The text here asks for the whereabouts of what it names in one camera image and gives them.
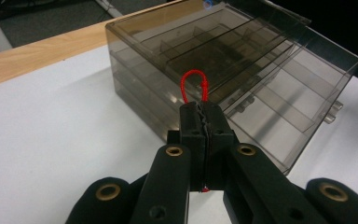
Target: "gray carpet floor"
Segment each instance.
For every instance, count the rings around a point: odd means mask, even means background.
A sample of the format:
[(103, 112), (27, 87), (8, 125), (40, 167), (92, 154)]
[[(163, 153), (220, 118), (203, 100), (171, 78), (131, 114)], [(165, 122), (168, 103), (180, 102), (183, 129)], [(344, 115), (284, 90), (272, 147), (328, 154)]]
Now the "gray carpet floor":
[[(0, 20), (0, 27), (13, 48), (74, 31), (100, 21), (112, 19), (93, 0), (61, 0), (56, 6), (29, 10)], [(165, 3), (165, 0), (109, 1), (125, 15)]]

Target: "white surface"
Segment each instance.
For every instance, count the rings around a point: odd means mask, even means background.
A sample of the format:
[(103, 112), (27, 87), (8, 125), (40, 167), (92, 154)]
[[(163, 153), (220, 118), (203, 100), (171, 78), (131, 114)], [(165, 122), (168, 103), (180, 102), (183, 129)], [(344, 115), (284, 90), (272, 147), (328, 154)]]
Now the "white surface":
[(331, 178), (358, 193), (358, 78), (338, 100), (344, 107), (336, 120), (322, 124), (288, 177), (302, 188), (310, 179)]
[[(300, 186), (326, 176), (358, 192), (357, 78), (340, 101), (290, 176)], [(0, 224), (63, 223), (92, 182), (135, 180), (163, 144), (115, 94), (107, 47), (1, 83)], [(229, 223), (222, 192), (192, 193), (189, 223)]]

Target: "floor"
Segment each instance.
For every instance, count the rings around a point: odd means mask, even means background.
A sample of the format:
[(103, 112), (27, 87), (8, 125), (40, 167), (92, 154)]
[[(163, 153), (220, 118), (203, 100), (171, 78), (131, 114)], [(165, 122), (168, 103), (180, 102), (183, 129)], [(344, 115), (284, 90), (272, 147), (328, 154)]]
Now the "floor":
[[(6, 0), (23, 6), (51, 1), (54, 0)], [(107, 1), (123, 15), (166, 2)], [(339, 0), (327, 0), (322, 7), (309, 0), (298, 0), (295, 3), (272, 1), (311, 19), (311, 28), (358, 55), (358, 1), (345, 6)], [(53, 4), (15, 12), (20, 13), (8, 17), (7, 14), (0, 13), (0, 26), (14, 48), (111, 19), (94, 0), (55, 0)]]
[[(21, 4), (21, 0), (10, 2)], [(109, 2), (125, 15), (163, 4), (165, 0), (109, 0)], [(55, 4), (21, 11), (11, 16), (7, 15), (7, 12), (5, 15), (1, 12), (0, 18), (0, 27), (13, 48), (112, 19), (94, 0), (60, 0)]]

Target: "brass screw insert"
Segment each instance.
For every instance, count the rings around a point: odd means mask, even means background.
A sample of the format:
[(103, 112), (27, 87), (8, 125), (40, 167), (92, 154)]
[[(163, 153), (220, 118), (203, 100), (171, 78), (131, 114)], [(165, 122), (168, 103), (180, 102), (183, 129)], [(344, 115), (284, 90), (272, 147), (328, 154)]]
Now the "brass screw insert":
[(237, 151), (244, 156), (254, 156), (254, 154), (256, 153), (255, 148), (249, 145), (240, 145), (238, 146)]
[(100, 201), (110, 201), (118, 196), (120, 186), (117, 184), (104, 184), (95, 192), (95, 197)]
[(319, 190), (324, 196), (336, 202), (344, 203), (348, 200), (348, 194), (335, 185), (322, 183), (319, 186)]
[(183, 154), (183, 150), (179, 147), (168, 147), (165, 152), (169, 156), (180, 156)]

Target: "transparent plastic box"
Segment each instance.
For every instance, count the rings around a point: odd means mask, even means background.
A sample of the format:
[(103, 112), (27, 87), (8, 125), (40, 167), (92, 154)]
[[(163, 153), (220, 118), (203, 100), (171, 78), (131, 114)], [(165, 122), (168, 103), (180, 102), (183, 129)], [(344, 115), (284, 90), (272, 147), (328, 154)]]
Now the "transparent plastic box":
[[(116, 92), (165, 138), (179, 128), (180, 78), (202, 70), (240, 141), (287, 173), (358, 65), (308, 22), (258, 1), (188, 0), (109, 23)], [(199, 84), (188, 79), (190, 101)]]

